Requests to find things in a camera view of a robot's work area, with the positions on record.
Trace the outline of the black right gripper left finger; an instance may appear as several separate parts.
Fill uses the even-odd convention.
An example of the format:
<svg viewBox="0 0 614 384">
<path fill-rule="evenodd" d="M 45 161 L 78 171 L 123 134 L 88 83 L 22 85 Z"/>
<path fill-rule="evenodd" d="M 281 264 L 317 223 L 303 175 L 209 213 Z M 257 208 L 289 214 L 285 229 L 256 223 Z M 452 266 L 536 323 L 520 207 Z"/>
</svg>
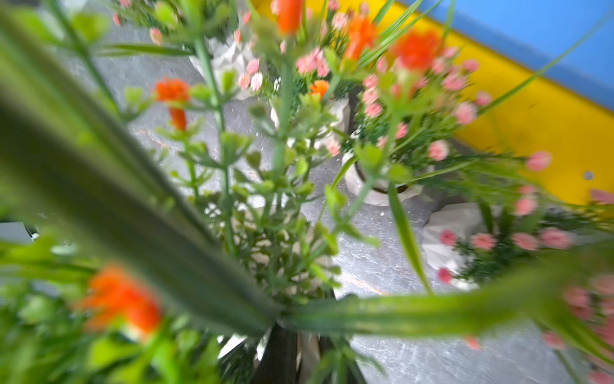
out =
<svg viewBox="0 0 614 384">
<path fill-rule="evenodd" d="M 297 383 L 297 333 L 276 325 L 250 384 Z"/>
</svg>

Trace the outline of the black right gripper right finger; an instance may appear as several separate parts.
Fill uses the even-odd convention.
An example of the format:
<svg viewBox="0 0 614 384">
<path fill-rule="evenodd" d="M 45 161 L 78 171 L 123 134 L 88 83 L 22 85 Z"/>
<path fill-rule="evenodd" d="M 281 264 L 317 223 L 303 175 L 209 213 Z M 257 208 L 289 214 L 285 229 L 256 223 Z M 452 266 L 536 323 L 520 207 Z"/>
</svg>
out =
<svg viewBox="0 0 614 384">
<path fill-rule="evenodd" d="M 318 383 L 366 383 L 358 365 L 358 354 L 345 339 L 321 336 Z"/>
</svg>

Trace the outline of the orange flower pot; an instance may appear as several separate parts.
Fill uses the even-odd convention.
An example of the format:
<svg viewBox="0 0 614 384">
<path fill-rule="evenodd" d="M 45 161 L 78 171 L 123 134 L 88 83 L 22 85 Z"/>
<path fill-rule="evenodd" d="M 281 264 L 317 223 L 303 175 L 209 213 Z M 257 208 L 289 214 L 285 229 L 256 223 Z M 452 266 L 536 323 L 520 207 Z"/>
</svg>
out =
<svg viewBox="0 0 614 384">
<path fill-rule="evenodd" d="M 1 248 L 1 271 L 82 286 L 71 317 L 86 329 L 14 348 L 11 379 L 32 367 L 52 379 L 87 382 L 249 382 L 272 329 L 345 339 L 354 335 L 472 339 L 526 317 L 484 294 L 332 295 L 336 233 L 299 210 L 312 196 L 309 172 L 323 152 L 304 147 L 328 115 L 308 94 L 290 115 L 283 76 L 281 127 L 251 112 L 273 139 L 273 166 L 251 139 L 225 128 L 233 75 L 189 86 L 163 81 L 130 92 L 125 110 L 83 88 L 51 56 L 55 40 L 37 11 L 1 6 L 1 206 L 74 240 L 74 256 Z M 82 352 L 99 339 L 118 350 L 118 327 L 142 339 L 133 355 L 87 372 Z"/>
</svg>

